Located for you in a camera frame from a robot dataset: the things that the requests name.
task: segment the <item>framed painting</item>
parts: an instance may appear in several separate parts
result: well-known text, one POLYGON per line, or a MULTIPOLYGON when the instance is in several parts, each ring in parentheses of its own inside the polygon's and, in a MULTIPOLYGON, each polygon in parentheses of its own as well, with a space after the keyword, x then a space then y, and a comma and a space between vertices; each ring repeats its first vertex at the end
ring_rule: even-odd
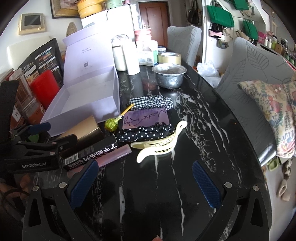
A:
POLYGON ((52 18, 79 18, 77 0, 50 0, 52 18))

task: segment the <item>barcode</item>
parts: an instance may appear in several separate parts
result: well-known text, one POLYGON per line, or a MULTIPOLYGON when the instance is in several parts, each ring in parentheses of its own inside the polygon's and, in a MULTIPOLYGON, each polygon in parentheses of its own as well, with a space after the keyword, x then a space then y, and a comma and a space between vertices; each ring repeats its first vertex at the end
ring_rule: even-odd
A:
POLYGON ((78 160, 78 153, 65 159, 65 164, 68 165, 77 160, 78 160))

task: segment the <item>lollipop stick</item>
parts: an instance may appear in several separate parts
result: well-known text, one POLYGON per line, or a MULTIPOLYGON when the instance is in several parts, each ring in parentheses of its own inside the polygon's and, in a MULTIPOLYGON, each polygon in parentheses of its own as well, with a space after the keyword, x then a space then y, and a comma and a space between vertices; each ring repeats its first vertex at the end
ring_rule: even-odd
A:
POLYGON ((124 115, 127 113, 135 104, 131 104, 124 112, 121 113, 121 115, 124 115))

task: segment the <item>red plastic cup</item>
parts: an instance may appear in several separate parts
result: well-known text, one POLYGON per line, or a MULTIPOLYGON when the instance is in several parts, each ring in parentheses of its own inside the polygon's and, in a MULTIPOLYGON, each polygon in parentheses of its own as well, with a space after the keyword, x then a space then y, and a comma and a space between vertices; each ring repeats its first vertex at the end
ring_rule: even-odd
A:
POLYGON ((50 103, 59 92, 57 81, 50 70, 38 76, 37 79, 31 83, 30 87, 45 109, 49 107, 50 103))

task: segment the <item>lollipop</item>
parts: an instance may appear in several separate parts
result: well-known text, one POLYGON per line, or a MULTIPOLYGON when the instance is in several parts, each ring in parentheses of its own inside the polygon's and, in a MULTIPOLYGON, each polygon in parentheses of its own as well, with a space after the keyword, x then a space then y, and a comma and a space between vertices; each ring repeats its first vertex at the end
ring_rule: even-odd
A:
POLYGON ((118 127, 118 121, 122 119, 125 113, 127 113, 135 104, 131 104, 124 112, 121 113, 120 116, 116 118, 110 118, 105 122, 105 129, 110 132, 116 131, 118 127))

